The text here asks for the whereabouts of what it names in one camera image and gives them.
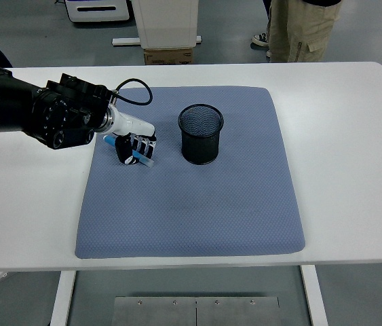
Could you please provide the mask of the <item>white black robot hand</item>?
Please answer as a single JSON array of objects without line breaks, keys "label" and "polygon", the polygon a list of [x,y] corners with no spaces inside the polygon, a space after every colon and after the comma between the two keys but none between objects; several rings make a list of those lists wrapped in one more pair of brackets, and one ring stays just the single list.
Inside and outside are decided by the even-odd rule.
[{"label": "white black robot hand", "polygon": [[107,127],[103,134],[114,138],[114,147],[122,164],[150,162],[156,146],[155,127],[137,117],[120,113],[109,106]]}]

